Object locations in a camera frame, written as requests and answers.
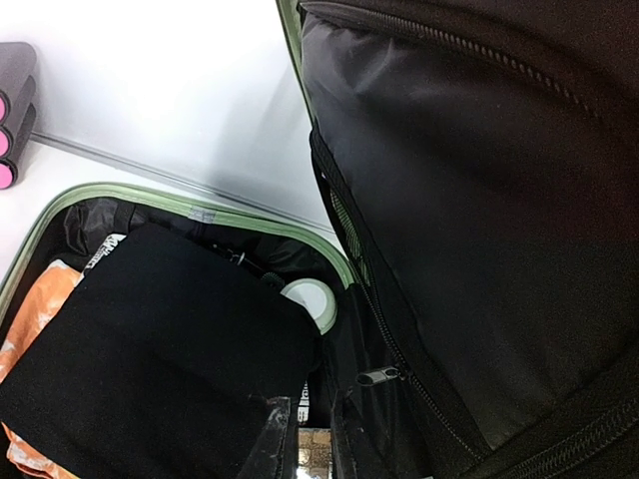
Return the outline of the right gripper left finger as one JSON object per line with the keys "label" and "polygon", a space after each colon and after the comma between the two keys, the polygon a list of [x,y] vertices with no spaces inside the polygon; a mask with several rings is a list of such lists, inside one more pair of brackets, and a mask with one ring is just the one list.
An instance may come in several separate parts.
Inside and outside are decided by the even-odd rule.
{"label": "right gripper left finger", "polygon": [[299,466],[298,405],[288,397],[268,401],[270,415],[239,479],[294,479]]}

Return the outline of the green hard-shell suitcase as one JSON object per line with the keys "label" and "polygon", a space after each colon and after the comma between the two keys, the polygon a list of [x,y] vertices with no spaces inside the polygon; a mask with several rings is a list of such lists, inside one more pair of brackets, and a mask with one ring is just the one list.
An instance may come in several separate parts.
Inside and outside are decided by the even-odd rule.
{"label": "green hard-shell suitcase", "polygon": [[637,476],[636,2],[5,1],[2,42],[1,347],[154,225],[332,290],[309,427],[349,393],[394,478]]}

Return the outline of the black item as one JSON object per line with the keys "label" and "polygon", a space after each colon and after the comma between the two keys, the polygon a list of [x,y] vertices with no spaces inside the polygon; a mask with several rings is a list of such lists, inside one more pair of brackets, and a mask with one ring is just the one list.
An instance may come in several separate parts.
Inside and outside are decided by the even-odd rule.
{"label": "black item", "polygon": [[82,478],[239,478],[316,363],[307,311],[160,227],[128,234],[1,385],[1,419]]}

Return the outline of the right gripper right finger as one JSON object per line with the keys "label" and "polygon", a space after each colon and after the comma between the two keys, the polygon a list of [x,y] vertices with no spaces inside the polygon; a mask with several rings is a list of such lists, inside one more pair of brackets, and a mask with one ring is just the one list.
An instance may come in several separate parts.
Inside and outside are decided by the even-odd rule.
{"label": "right gripper right finger", "polygon": [[331,414],[333,477],[344,479],[391,479],[394,474],[384,463],[349,393],[335,394]]}

